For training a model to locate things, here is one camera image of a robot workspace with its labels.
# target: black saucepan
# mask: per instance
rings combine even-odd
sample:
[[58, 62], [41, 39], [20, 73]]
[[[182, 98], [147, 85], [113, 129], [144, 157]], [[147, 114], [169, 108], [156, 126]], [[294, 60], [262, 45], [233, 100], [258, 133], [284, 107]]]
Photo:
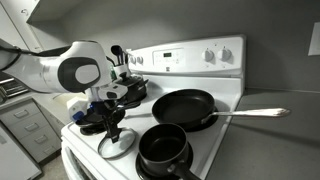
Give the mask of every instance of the black saucepan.
[[174, 123], [184, 130], [205, 124], [212, 115], [282, 117], [290, 110], [283, 108], [235, 112], [214, 112], [214, 98], [206, 91], [183, 89], [159, 98], [152, 107], [152, 114], [159, 123]]
[[175, 124], [150, 128], [139, 143], [139, 154], [148, 174], [153, 177], [174, 174], [185, 180], [200, 180], [187, 165], [189, 150], [185, 131]]

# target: cabinet drawer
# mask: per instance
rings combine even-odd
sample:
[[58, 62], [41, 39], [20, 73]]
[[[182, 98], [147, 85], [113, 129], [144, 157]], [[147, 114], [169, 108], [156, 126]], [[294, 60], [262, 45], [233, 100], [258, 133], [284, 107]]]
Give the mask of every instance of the cabinet drawer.
[[28, 100], [0, 111], [0, 119], [7, 126], [27, 119], [40, 110], [32, 100]]
[[28, 119], [10, 126], [9, 129], [17, 139], [21, 139], [33, 132], [38, 131], [46, 125], [48, 125], [47, 120], [41, 113], [38, 113], [29, 117]]
[[49, 125], [22, 138], [20, 142], [37, 162], [40, 162], [61, 147], [60, 139]]

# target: wall outlet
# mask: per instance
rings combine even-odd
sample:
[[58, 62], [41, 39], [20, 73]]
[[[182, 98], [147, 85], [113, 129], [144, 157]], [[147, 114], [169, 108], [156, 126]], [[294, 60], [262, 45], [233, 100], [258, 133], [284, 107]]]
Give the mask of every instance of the wall outlet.
[[314, 23], [308, 55], [320, 55], [320, 22]]

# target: gray wall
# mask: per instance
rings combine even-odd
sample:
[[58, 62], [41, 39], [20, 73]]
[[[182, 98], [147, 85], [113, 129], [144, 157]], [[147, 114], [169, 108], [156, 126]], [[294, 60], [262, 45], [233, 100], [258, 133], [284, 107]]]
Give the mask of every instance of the gray wall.
[[320, 92], [320, 56], [308, 57], [316, 0], [92, 0], [62, 20], [70, 41], [141, 48], [231, 34], [247, 36], [247, 87]]

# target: stovetop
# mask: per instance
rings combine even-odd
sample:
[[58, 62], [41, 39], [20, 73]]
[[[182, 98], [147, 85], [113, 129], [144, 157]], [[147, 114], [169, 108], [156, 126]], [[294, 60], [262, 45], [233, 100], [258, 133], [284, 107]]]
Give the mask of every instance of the stovetop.
[[[158, 98], [180, 89], [200, 89], [214, 97], [220, 112], [236, 109], [244, 85], [243, 41], [242, 36], [213, 38], [133, 51], [137, 59], [130, 59], [131, 70], [149, 79], [147, 97], [139, 107], [126, 110], [118, 127], [131, 128], [136, 132], [134, 144], [117, 158], [103, 159], [97, 148], [106, 132], [85, 136], [73, 123], [62, 129], [63, 143], [68, 144], [97, 179], [140, 179], [135, 167], [139, 140], [145, 131], [158, 124], [151, 111]], [[232, 52], [227, 60], [223, 58], [229, 52], [226, 54], [224, 50]], [[187, 133], [193, 149], [190, 170], [201, 179], [206, 178], [230, 120], [231, 117], [220, 116], [212, 126]]]

